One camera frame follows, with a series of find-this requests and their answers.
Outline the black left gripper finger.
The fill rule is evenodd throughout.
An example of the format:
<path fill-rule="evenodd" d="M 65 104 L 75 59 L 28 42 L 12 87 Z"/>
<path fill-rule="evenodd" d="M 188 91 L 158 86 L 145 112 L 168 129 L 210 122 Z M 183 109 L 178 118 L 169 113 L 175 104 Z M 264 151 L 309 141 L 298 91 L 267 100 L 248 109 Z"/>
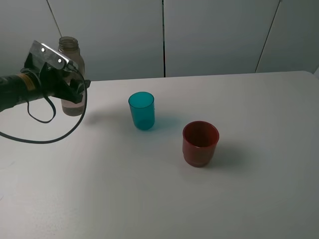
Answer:
<path fill-rule="evenodd" d="M 90 84 L 90 80 L 81 81 L 71 79 L 65 99 L 75 104 L 82 102 L 85 89 L 89 88 Z"/>

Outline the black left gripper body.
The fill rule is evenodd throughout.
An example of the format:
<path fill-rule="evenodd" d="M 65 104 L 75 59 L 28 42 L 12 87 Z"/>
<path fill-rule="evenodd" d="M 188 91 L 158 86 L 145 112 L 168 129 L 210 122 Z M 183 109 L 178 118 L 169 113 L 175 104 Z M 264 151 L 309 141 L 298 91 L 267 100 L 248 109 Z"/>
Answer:
<path fill-rule="evenodd" d="M 29 53 L 23 67 L 23 73 L 29 76 L 34 84 L 37 98 L 53 96 L 65 100 L 68 85 L 62 77 L 63 70 L 57 70 L 47 63 L 42 63 Z"/>

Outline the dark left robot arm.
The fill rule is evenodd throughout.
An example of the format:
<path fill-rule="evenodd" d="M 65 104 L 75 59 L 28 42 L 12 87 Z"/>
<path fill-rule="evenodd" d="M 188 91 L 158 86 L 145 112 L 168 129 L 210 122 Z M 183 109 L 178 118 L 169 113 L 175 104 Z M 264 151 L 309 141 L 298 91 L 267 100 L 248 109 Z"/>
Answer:
<path fill-rule="evenodd" d="M 90 80 L 82 80 L 77 66 L 62 57 L 45 58 L 29 53 L 19 74 L 1 76 L 0 110 L 16 105 L 55 97 L 80 103 Z"/>

